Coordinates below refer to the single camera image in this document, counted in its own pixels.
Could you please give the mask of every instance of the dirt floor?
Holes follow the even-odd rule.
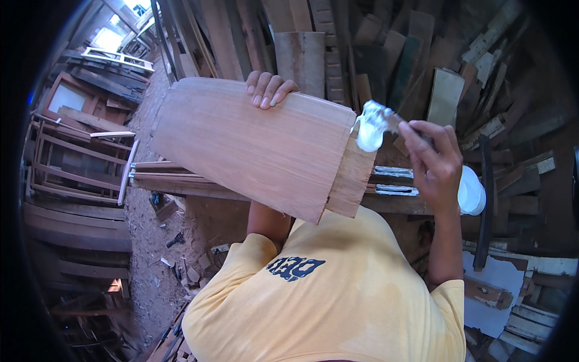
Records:
[[[156,161],[159,155],[151,148],[151,128],[163,97],[170,84],[163,70],[158,50],[153,56],[155,73],[147,87],[144,100],[135,111],[127,126],[137,133],[141,140],[135,162]],[[380,155],[394,154],[386,149]],[[407,159],[400,157],[377,157],[377,164],[384,166],[408,167]],[[174,316],[185,305],[188,292],[175,278],[171,270],[160,262],[161,257],[176,266],[192,267],[201,278],[211,278],[219,270],[224,257],[216,258],[211,253],[212,246],[240,242],[245,237],[249,203],[199,198],[190,196],[180,199],[186,204],[186,212],[180,210],[170,218],[159,221],[155,216],[149,197],[150,191],[128,187],[125,201],[126,218],[130,225],[133,241],[131,258],[130,292],[134,304],[133,322],[140,334],[143,346],[148,347],[164,332]],[[410,262],[428,252],[428,246],[419,247],[421,236],[418,227],[423,221],[407,222],[406,215],[383,215],[390,223],[402,251]],[[185,243],[171,248],[166,243],[182,232]],[[207,253],[211,266],[202,270],[198,259]]]

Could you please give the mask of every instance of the wooden frame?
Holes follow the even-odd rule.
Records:
[[[114,56],[113,58],[108,57],[106,55],[99,55],[98,53],[101,54],[110,54],[112,56]],[[126,55],[126,54],[121,54],[121,53],[115,53],[115,52],[109,52],[105,49],[98,49],[95,47],[87,47],[85,52],[82,53],[80,56],[82,56],[83,58],[94,58],[94,59],[100,59],[100,60],[106,60],[106,61],[110,61],[112,63],[118,63],[118,64],[122,64],[122,65],[126,65],[128,67],[134,67],[137,69],[141,69],[144,71],[148,71],[153,73],[155,70],[153,69],[153,63],[151,63],[150,61],[146,61],[143,59],[139,59],[139,58],[135,58],[135,57],[131,57],[130,55]],[[141,62],[143,65],[139,65],[136,63],[131,63],[129,61],[126,60],[132,60],[135,62]]]

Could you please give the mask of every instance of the wooden board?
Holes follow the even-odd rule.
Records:
[[[34,199],[34,205],[43,209],[58,211],[61,213],[93,217],[99,219],[125,221],[124,209],[117,207],[90,206],[72,204],[67,202],[52,201],[46,199]]]
[[[312,31],[310,8],[307,5],[307,0],[288,0],[288,2],[289,8],[291,9],[291,16],[294,21],[295,31]]]
[[[447,70],[436,68],[433,93],[430,98],[426,120],[439,126],[451,125],[455,127],[456,120],[454,115],[463,87],[463,77]]]
[[[299,93],[263,111],[243,82],[185,78],[168,91],[157,118],[153,148],[160,155],[316,224],[356,115]]]
[[[33,225],[27,225],[25,233],[26,235],[42,242],[70,248],[115,251],[119,253],[130,253],[132,250],[131,239],[77,235],[41,229]]]
[[[398,63],[400,54],[404,48],[404,43],[406,42],[406,37],[399,32],[390,30],[388,35],[386,35],[386,41],[384,42],[384,51],[386,52],[386,66],[384,70],[386,87],[390,87],[390,81],[394,72],[394,68]]]
[[[129,129],[123,125],[118,125],[106,119],[99,118],[87,113],[79,112],[76,109],[72,109],[65,105],[63,105],[58,109],[58,114],[69,117],[75,121],[84,123],[96,129],[103,130],[105,132],[129,131]]]
[[[294,80],[303,94],[323,99],[325,33],[277,32],[274,37],[279,76]]]
[[[335,213],[355,217],[364,197],[374,167],[376,152],[365,152],[356,144],[358,133],[352,132],[338,174],[329,193],[326,208]]]
[[[128,239],[129,225],[124,221],[103,220],[24,204],[24,222],[45,230],[77,235]]]
[[[415,36],[408,36],[404,43],[404,49],[400,58],[400,66],[392,92],[389,95],[386,105],[395,111],[398,111],[402,106],[404,97],[408,94],[412,81],[412,75],[418,64],[420,52],[422,50],[422,40]]]
[[[263,0],[273,32],[296,31],[289,0]]]
[[[85,265],[65,260],[58,261],[58,268],[64,274],[91,278],[126,279],[129,277],[129,271],[126,268]]]
[[[201,0],[201,6],[213,44],[213,53],[223,72],[223,77],[234,81],[244,81],[224,1]]]

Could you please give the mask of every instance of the white plastic container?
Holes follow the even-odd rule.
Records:
[[[486,191],[475,172],[468,166],[463,165],[463,174],[459,184],[460,214],[476,216],[484,210],[486,205]]]

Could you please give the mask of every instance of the wooden plank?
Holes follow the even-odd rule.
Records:
[[[323,99],[325,33],[278,32],[274,37],[279,76],[293,79],[303,94]]]
[[[499,339],[531,354],[539,354],[539,351],[541,350],[540,344],[521,338],[516,334],[510,333],[508,331],[503,331],[503,333],[501,333],[499,336]]]
[[[263,0],[262,2],[274,33],[296,31],[288,0]]]
[[[464,296],[498,310],[511,306],[513,296],[505,289],[464,276]]]
[[[159,221],[163,221],[168,217],[171,217],[177,210],[179,210],[179,206],[175,200],[171,200],[170,202],[166,203],[165,206],[159,209],[159,211],[155,212],[155,216]]]
[[[58,211],[61,213],[86,216],[99,219],[125,221],[124,209],[116,207],[90,206],[82,204],[72,204],[67,202],[52,201],[47,199],[34,199],[34,205],[44,209]]]
[[[301,3],[305,2],[307,20],[310,22],[308,30],[303,30],[304,27],[302,26],[298,31],[312,31],[310,10],[307,7],[307,0],[296,1],[300,3],[296,11],[299,11],[302,6]],[[241,18],[243,34],[245,35],[245,43],[247,45],[251,68],[254,71],[270,72],[273,74],[273,66],[269,56],[267,55],[267,49],[265,48],[265,36],[263,35],[261,24],[259,22],[256,3],[253,0],[237,0],[237,8]]]
[[[502,190],[511,186],[515,182],[519,181],[519,179],[521,179],[521,177],[523,177],[524,172],[525,172],[525,168],[522,166],[519,166],[519,167],[515,168],[515,170],[513,172],[511,172],[508,175],[506,175],[505,177],[497,180],[496,181],[497,182],[497,187],[496,187],[497,192],[501,192]]]
[[[523,7],[516,0],[508,0],[488,25],[486,33],[481,34],[470,45],[469,51],[463,54],[466,63],[474,63],[499,40],[505,30],[515,21]]]
[[[377,152],[361,150],[356,144],[357,135],[354,131],[348,139],[326,204],[328,210],[348,217],[355,217],[358,212]]]
[[[87,236],[129,237],[129,225],[124,221],[91,218],[43,209],[24,204],[24,222],[46,230]]]
[[[113,81],[110,81],[109,79],[103,77],[102,75],[93,73],[81,67],[74,67],[71,71],[71,75],[78,79],[82,79],[85,82],[89,82],[92,85],[107,90],[111,93],[114,93],[117,96],[126,97],[130,96],[132,93],[132,90],[130,90],[129,88],[120,85],[118,83],[115,83]]]
[[[544,342],[551,334],[552,328],[511,314],[505,330],[534,341]]]
[[[345,67],[345,64],[342,64],[342,59],[340,58],[340,52],[342,51],[339,49],[338,37],[336,35],[338,30],[334,20],[334,11],[329,0],[309,0],[309,4],[316,31],[322,31],[326,34],[326,54],[324,58],[326,94],[328,100],[334,103],[348,105],[349,102],[346,101],[345,96],[346,85],[342,79],[342,67]]]
[[[480,163],[481,162],[481,152],[480,151],[462,151],[463,162],[464,163]],[[512,153],[510,150],[505,151],[493,151],[491,152],[493,158],[493,163],[501,164],[512,164]]]
[[[87,184],[87,185],[102,187],[104,189],[109,189],[109,190],[114,190],[114,191],[118,191],[120,189],[119,186],[115,185],[115,184],[110,184],[108,182],[93,180],[93,179],[88,178],[88,177],[78,176],[78,175],[75,175],[75,174],[72,174],[69,172],[64,172],[61,170],[54,169],[52,167],[46,166],[44,164],[40,164],[38,162],[34,163],[33,167],[37,170],[42,171],[42,172],[56,175],[59,177],[63,177],[63,178],[69,179],[69,180],[82,182],[82,183]]]
[[[137,148],[139,147],[139,143],[141,142],[141,140],[136,140],[133,143],[133,147],[131,148],[131,153],[129,154],[129,158],[127,159],[127,163],[124,165],[123,168],[123,178],[121,179],[120,182],[120,188],[119,188],[119,197],[117,198],[117,205],[122,205],[124,202],[124,193],[126,192],[127,189],[127,178],[129,177],[129,170],[131,168],[131,164],[133,163],[133,160],[135,159],[135,156],[137,154]]]
[[[420,196],[364,195],[361,205],[377,213],[434,215]]]
[[[307,0],[288,0],[295,31],[312,31],[310,8]]]
[[[173,84],[157,117],[153,147],[163,157],[252,200],[317,223],[356,115],[299,93],[263,112],[249,102],[243,82],[185,78]],[[239,172],[260,182],[235,175]],[[307,196],[296,198],[298,194]]]
[[[41,135],[40,135],[40,138],[43,139],[43,140],[46,140],[46,141],[48,141],[48,142],[54,143],[54,144],[56,144],[56,145],[59,145],[59,146],[62,146],[62,147],[68,148],[68,149],[72,149],[72,150],[74,150],[74,151],[78,151],[78,152],[84,153],[85,155],[89,155],[89,156],[93,156],[93,157],[96,157],[96,158],[100,158],[100,159],[102,159],[102,160],[107,160],[107,161],[110,161],[110,162],[113,162],[113,163],[116,163],[116,164],[124,164],[124,163],[125,163],[125,160],[123,160],[123,159],[116,158],[116,157],[113,157],[113,156],[109,156],[109,155],[106,155],[106,154],[104,154],[104,153],[96,152],[96,151],[93,151],[93,150],[91,150],[91,149],[84,148],[84,147],[81,147],[81,146],[72,144],[72,143],[70,143],[70,142],[66,142],[66,141],[63,141],[63,140],[59,140],[58,138],[55,138],[55,137],[52,137],[52,136],[48,136],[47,134],[41,134]]]
[[[478,70],[470,63],[466,63],[460,70],[460,75],[464,78],[464,88],[460,93],[459,103],[463,100],[464,95],[468,91],[468,87],[472,84],[474,79],[477,77]]]
[[[439,126],[456,127],[454,119],[459,104],[464,78],[458,74],[436,68],[434,72],[433,93],[428,107],[428,122]]]
[[[115,199],[104,198],[102,196],[87,195],[87,194],[80,193],[80,192],[66,191],[66,190],[56,189],[56,188],[52,188],[52,187],[44,186],[44,185],[32,184],[31,188],[36,189],[36,190],[40,190],[40,191],[44,191],[44,192],[55,193],[56,195],[68,196],[70,198],[77,198],[77,199],[90,200],[90,201],[95,201],[95,202],[104,202],[104,203],[116,203]]]
[[[426,108],[429,104],[429,95],[432,89],[435,68],[448,68],[459,53],[460,43],[437,37],[430,49],[430,56],[424,68],[424,78],[417,85],[419,93],[413,105],[413,119],[425,119]]]
[[[353,45],[371,45],[382,29],[382,20],[372,14],[367,14],[360,23],[352,38]]]
[[[537,215],[539,212],[538,196],[511,196],[510,214]]]
[[[131,239],[77,235],[46,230],[34,225],[27,225],[24,232],[36,240],[58,246],[84,250],[114,251],[119,253],[130,253],[132,250]]]
[[[553,328],[559,320],[559,315],[526,304],[514,306],[511,313],[551,328]]]
[[[486,101],[485,107],[482,110],[483,114],[488,114],[490,112],[491,107],[494,104],[494,100],[497,98],[499,94],[499,90],[503,85],[503,81],[505,80],[505,75],[507,74],[507,65],[505,63],[501,63],[499,67],[499,71],[497,72],[497,76],[494,79],[493,87],[490,91],[490,95],[488,100]]]
[[[213,53],[225,79],[244,81],[227,8],[223,0],[201,0],[201,7],[213,44]]]
[[[499,192],[499,196],[516,196],[522,193],[535,191],[541,188],[541,178],[536,166],[524,169],[519,180]]]
[[[110,266],[95,266],[73,263],[65,260],[58,261],[61,273],[84,276],[90,278],[119,279],[128,278],[129,271],[126,268],[112,268]]]
[[[404,97],[408,94],[411,78],[416,69],[420,52],[422,50],[422,40],[415,36],[408,36],[404,43],[404,49],[400,58],[398,73],[392,86],[392,92],[387,102],[387,106],[398,111],[402,105]]]
[[[390,87],[390,80],[394,73],[394,68],[398,63],[400,54],[404,48],[404,43],[406,42],[406,37],[399,32],[390,30],[388,35],[386,35],[386,41],[384,42],[384,51],[386,52],[386,66],[385,66],[385,81],[386,87]]]
[[[76,109],[72,109],[63,105],[58,109],[58,114],[74,119],[80,123],[84,123],[96,129],[103,130],[105,132],[117,132],[117,131],[128,131],[129,128],[118,125],[116,123],[110,122],[106,119],[99,118],[87,113],[79,112]]]

